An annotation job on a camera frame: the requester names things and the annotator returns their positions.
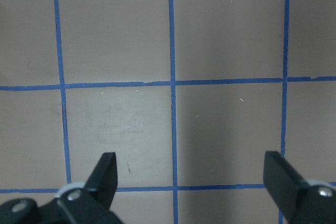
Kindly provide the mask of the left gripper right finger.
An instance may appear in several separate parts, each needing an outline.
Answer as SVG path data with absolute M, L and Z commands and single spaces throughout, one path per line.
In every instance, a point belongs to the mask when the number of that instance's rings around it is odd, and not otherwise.
M 304 179 L 279 152 L 265 153 L 263 182 L 287 223 L 335 223 L 335 189 Z

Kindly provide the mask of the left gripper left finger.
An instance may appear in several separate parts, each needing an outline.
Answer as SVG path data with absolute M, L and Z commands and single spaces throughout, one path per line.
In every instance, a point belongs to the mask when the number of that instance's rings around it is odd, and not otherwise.
M 110 210 L 118 186 L 114 152 L 103 153 L 86 182 L 68 184 L 56 193 L 66 223 L 122 223 Z

